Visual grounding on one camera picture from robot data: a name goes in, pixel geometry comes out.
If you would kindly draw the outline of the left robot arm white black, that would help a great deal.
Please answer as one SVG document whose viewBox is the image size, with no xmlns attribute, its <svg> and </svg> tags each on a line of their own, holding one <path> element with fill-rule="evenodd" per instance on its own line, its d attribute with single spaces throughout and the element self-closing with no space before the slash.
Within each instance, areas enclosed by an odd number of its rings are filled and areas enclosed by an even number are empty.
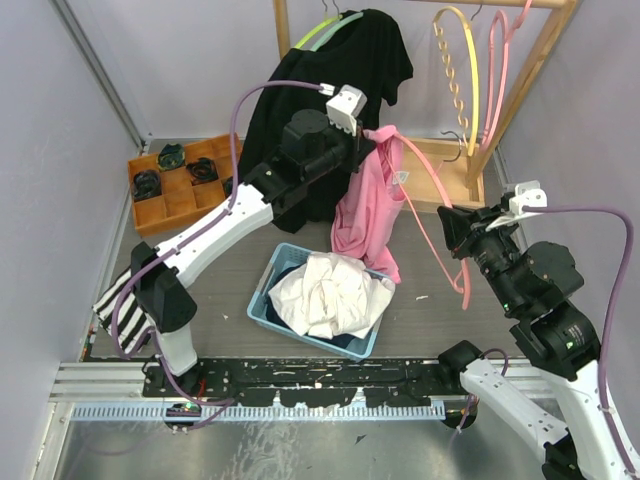
<svg viewBox="0 0 640 480">
<path fill-rule="evenodd" d="M 328 106 L 304 109 L 285 125 L 280 144 L 219 205 L 170 242 L 131 255 L 133 294 L 155 327 L 167 365 L 165 385 L 194 393 L 200 372 L 189 323 L 197 311 L 188 287 L 220 255 L 249 233 L 305 201 L 312 184 L 334 171 L 354 172 L 373 150 L 356 114 Z"/>
</svg>

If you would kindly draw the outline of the black t shirt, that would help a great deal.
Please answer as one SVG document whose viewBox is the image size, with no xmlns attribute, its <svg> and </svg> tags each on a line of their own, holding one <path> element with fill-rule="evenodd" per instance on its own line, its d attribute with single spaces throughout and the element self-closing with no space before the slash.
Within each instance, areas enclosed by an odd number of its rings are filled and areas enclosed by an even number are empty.
<svg viewBox="0 0 640 480">
<path fill-rule="evenodd" d="M 375 130 L 380 124 L 382 103 L 395 105 L 399 86 L 411 79 L 413 73 L 397 22 L 384 12 L 367 9 L 360 19 L 340 28 L 318 50 L 290 50 L 270 79 L 356 87 L 367 97 L 359 119 L 366 129 Z M 264 89 L 249 122 L 238 165 L 239 176 L 245 177 L 273 153 L 294 113 L 302 109 L 325 112 L 325 103 L 325 97 L 308 89 Z M 274 224 L 282 231 L 295 233 L 309 221 L 331 223 L 349 180 L 350 174 L 340 170 L 320 178 L 310 185 L 304 201 Z"/>
</svg>

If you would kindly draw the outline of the pink t shirt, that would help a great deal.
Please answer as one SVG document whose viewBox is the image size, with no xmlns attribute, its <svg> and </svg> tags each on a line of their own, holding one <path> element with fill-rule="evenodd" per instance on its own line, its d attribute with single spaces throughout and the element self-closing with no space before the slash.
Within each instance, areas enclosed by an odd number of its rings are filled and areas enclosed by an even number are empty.
<svg viewBox="0 0 640 480">
<path fill-rule="evenodd" d="M 330 241 L 334 253 L 359 259 L 399 284 L 399 267 L 388 248 L 405 201 L 400 185 L 394 182 L 404 158 L 397 134 L 392 125 L 365 132 L 374 150 L 351 175 L 347 192 L 336 206 Z"/>
</svg>

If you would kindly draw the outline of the black mounting base plate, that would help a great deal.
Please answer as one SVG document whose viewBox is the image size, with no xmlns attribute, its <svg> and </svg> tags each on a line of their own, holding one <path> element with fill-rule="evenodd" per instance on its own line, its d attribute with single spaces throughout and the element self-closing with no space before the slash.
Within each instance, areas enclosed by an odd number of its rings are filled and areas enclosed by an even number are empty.
<svg viewBox="0 0 640 480">
<path fill-rule="evenodd" d="M 205 402 L 232 400 L 245 407 L 292 408 L 350 405 L 358 394 L 365 406 L 422 407 L 438 396 L 462 395 L 460 376 L 473 354 L 369 359 L 359 363 L 329 358 L 205 358 L 176 383 Z"/>
</svg>

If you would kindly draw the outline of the green black rolled sock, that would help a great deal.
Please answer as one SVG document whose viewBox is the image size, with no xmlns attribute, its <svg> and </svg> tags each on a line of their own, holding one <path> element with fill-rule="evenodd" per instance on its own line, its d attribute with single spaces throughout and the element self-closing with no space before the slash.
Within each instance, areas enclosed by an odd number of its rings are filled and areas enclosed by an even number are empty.
<svg viewBox="0 0 640 480">
<path fill-rule="evenodd" d="M 179 143 L 166 144 L 158 153 L 156 163 L 160 172 L 175 170 L 185 164 L 184 146 Z"/>
</svg>

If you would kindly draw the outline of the white t shirt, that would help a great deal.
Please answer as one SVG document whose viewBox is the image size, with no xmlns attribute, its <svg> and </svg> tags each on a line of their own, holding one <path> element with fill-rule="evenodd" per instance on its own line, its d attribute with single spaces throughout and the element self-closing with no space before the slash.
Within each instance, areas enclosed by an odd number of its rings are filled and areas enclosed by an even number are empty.
<svg viewBox="0 0 640 480">
<path fill-rule="evenodd" d="M 268 296 L 278 317 L 298 335 L 365 338 L 389 306 L 396 285 L 376 278 L 362 261 L 335 253 L 311 253 L 284 275 Z"/>
</svg>

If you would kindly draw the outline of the wooden clothes rack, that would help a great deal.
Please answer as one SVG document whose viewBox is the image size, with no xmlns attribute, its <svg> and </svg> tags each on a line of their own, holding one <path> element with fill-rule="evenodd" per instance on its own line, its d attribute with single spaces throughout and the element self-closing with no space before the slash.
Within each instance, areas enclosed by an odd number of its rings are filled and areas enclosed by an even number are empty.
<svg viewBox="0 0 640 480">
<path fill-rule="evenodd" d="M 576 1 L 532 1 L 529 13 L 515 32 L 509 50 L 509 68 L 504 102 L 497 130 L 488 150 L 480 149 L 487 104 L 488 37 L 496 12 L 504 10 L 508 24 L 520 14 L 526 1 L 338 1 L 340 13 L 375 8 L 396 19 L 406 48 L 414 65 L 414 78 L 407 88 L 408 94 L 385 118 L 411 140 L 431 162 L 453 204 L 477 208 L 486 203 L 486 167 L 494 158 L 499 143 L 515 118 L 521 104 L 540 73 L 544 63 L 568 25 L 578 7 Z M 479 133 L 476 151 L 466 154 L 460 134 L 456 112 L 452 104 L 444 67 L 432 28 L 432 19 L 441 8 L 452 5 L 459 8 L 471 23 L 480 80 Z M 285 55 L 302 34 L 289 30 L 289 13 L 284 1 L 273 4 L 278 50 Z M 447 14 L 441 25 L 453 57 L 461 96 L 470 108 L 470 72 L 462 29 L 457 19 Z M 501 70 L 502 31 L 496 32 L 496 80 Z M 433 213 L 442 200 L 431 177 L 407 148 L 403 169 L 408 172 L 404 185 L 419 212 Z"/>
</svg>

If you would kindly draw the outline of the salmon pink metal hanger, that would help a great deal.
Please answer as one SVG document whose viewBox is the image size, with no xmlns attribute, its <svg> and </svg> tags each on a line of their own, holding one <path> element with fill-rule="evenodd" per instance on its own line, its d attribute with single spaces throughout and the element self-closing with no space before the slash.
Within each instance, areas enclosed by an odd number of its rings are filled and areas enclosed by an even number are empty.
<svg viewBox="0 0 640 480">
<path fill-rule="evenodd" d="M 394 137 L 397 138 L 399 141 L 401 141 L 406 147 L 408 147 L 409 150 L 417 157 L 417 159 L 421 162 L 421 164 L 423 165 L 423 167 L 425 168 L 425 170 L 427 171 L 427 173 L 431 177 L 431 180 L 434 183 L 436 191 L 438 192 L 443 204 L 446 207 L 451 208 L 453 206 L 453 204 L 451 202 L 450 196 L 448 195 L 448 192 L 446 191 L 444 184 L 442 183 L 441 179 L 439 178 L 438 173 L 433 168 L 431 162 L 426 158 L 425 154 L 411 140 L 409 140 L 408 138 L 404 137 L 400 133 L 396 132 L 394 134 Z M 454 289 L 454 291 L 457 292 L 458 294 L 462 295 L 461 308 L 464 311 L 466 311 L 469 308 L 469 305 L 470 305 L 470 302 L 471 302 L 471 290 L 472 290 L 472 282 L 471 282 L 470 268 L 469 268 L 469 265 L 468 265 L 468 261 L 466 259 L 463 259 L 463 260 L 460 261 L 460 272 L 458 273 L 458 275 L 455 278 L 452 278 L 450 273 L 449 273 L 449 271 L 445 267 L 441 257 L 436 252 L 436 249 L 435 249 L 435 247 L 434 247 L 429 235 L 426 233 L 426 230 L 424 229 L 422 222 L 419 220 L 418 212 L 417 212 L 416 208 L 414 207 L 414 204 L 412 203 L 412 200 L 410 199 L 409 194 L 406 192 L 406 190 L 404 188 L 401 188 L 401 190 L 402 190 L 402 192 L 403 192 L 403 194 L 405 196 L 405 200 L 408 202 L 410 211 L 414 215 L 414 218 L 415 218 L 416 223 L 417 223 L 417 225 L 419 227 L 419 230 L 421 231 L 425 241 L 427 242 L 427 244 L 431 248 L 432 253 L 434 254 L 438 264 L 440 265 L 443 273 L 445 274 L 445 277 L 449 281 L 449 283 L 450 283 L 451 287 Z"/>
</svg>

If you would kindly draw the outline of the navy blue t shirt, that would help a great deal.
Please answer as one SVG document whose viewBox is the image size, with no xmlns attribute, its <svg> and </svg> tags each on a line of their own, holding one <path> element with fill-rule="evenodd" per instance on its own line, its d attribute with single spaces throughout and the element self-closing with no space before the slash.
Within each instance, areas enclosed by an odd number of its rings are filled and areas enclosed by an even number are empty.
<svg viewBox="0 0 640 480">
<path fill-rule="evenodd" d="M 340 334 L 329 339 L 308 334 L 298 334 L 278 316 L 267 292 L 260 293 L 256 298 L 255 306 L 258 305 L 258 301 L 261 301 L 262 306 L 261 313 L 256 315 L 256 322 L 267 329 L 283 334 L 289 338 L 333 351 L 361 352 L 368 343 L 367 340 L 360 339 L 351 334 Z"/>
</svg>

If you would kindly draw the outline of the black white striped cloth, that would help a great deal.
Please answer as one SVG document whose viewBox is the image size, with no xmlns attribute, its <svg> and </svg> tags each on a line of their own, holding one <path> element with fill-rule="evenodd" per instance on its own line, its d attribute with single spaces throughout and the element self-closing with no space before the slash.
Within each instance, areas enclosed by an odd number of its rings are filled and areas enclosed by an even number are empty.
<svg viewBox="0 0 640 480">
<path fill-rule="evenodd" d="M 101 328 L 112 334 L 112 315 L 121 291 L 131 277 L 131 269 L 127 268 L 114 280 L 112 285 L 93 304 L 92 310 L 99 319 Z M 122 301 L 117 315 L 116 333 L 118 343 L 126 355 L 133 355 L 148 340 L 148 329 L 151 322 L 146 312 L 139 306 L 135 295 L 129 292 Z"/>
</svg>

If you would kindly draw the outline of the yellow hanger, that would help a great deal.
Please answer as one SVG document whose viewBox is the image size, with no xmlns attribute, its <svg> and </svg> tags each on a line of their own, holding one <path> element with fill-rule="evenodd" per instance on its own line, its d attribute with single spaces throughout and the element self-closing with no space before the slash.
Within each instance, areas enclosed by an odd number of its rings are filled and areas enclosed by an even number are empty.
<svg viewBox="0 0 640 480">
<path fill-rule="evenodd" d="M 466 45 L 470 72 L 470 108 L 466 107 L 465 100 L 461 96 L 461 87 L 456 75 L 453 57 L 445 38 L 445 30 L 441 25 L 442 17 L 447 14 L 453 15 L 457 19 Z M 476 151 L 479 133 L 480 80 L 479 63 L 471 23 L 459 8 L 448 5 L 437 11 L 432 19 L 432 28 L 444 67 L 448 89 L 452 95 L 452 104 L 456 112 L 457 122 L 461 129 L 460 138 L 466 148 L 467 156 L 472 157 Z"/>
</svg>

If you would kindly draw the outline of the orange wooden divider tray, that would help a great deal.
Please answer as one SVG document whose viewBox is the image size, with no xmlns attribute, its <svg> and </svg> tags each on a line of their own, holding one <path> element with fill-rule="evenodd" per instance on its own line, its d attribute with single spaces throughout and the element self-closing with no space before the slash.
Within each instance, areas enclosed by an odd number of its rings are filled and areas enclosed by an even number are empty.
<svg viewBox="0 0 640 480">
<path fill-rule="evenodd" d="M 221 135 L 184 146 L 185 164 L 175 170 L 160 172 L 156 163 L 158 153 L 137 157 L 128 162 L 128 180 L 133 201 L 133 220 L 136 231 L 141 236 L 159 234 L 170 229 L 194 223 L 220 205 L 226 199 L 222 182 L 232 177 L 231 146 L 236 152 L 242 151 L 239 138 Z M 186 165 L 207 157 L 215 162 L 219 179 L 193 186 Z M 162 194 L 135 202 L 132 195 L 132 181 L 136 173 L 155 170 L 160 174 Z"/>
</svg>

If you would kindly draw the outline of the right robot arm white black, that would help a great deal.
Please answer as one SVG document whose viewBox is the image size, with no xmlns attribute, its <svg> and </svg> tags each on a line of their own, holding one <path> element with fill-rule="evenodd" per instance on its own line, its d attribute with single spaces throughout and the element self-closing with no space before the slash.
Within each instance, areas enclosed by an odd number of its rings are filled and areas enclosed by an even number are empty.
<svg viewBox="0 0 640 480">
<path fill-rule="evenodd" d="M 518 228 L 504 207 L 441 206 L 437 214 L 455 259 L 473 259 L 507 318 L 525 358 L 551 388 L 563 417 L 540 408 L 500 374 L 485 353 L 461 341 L 438 357 L 438 379 L 452 394 L 465 391 L 489 407 L 535 453 L 547 479 L 636 479 L 633 447 L 608 392 L 606 358 L 613 313 L 633 246 L 628 216 L 621 263 L 601 332 L 569 298 L 584 279 L 567 247 L 537 242 L 520 251 Z"/>
</svg>

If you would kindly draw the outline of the pink plastic hanger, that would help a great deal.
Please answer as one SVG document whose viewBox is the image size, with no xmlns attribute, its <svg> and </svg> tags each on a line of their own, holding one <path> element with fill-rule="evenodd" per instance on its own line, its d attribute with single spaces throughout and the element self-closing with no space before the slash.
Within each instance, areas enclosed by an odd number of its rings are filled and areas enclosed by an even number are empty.
<svg viewBox="0 0 640 480">
<path fill-rule="evenodd" d="M 499 9 L 493 17 L 488 37 L 488 87 L 487 87 L 487 104 L 483 136 L 480 149 L 482 152 L 488 150 L 491 140 L 494 138 L 498 126 L 498 120 L 501 115 L 506 81 L 509 68 L 509 50 L 511 40 L 515 32 L 524 23 L 532 0 L 524 3 L 520 14 L 511 24 L 508 24 L 508 17 L 504 10 Z M 502 31 L 501 43 L 501 70 L 499 72 L 499 80 L 496 80 L 495 60 L 496 60 L 496 32 L 498 28 Z"/>
</svg>

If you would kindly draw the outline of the mint green hanger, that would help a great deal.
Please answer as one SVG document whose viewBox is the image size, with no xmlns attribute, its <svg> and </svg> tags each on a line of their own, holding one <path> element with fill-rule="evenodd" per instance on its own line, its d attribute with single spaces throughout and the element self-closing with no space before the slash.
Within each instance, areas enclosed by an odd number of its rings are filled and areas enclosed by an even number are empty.
<svg viewBox="0 0 640 480">
<path fill-rule="evenodd" d="M 364 13 L 362 11 L 341 15 L 340 18 L 329 25 L 329 29 L 325 31 L 321 37 L 311 46 L 310 51 L 317 52 L 321 47 L 326 45 L 341 29 L 351 23 L 360 20 Z"/>
</svg>

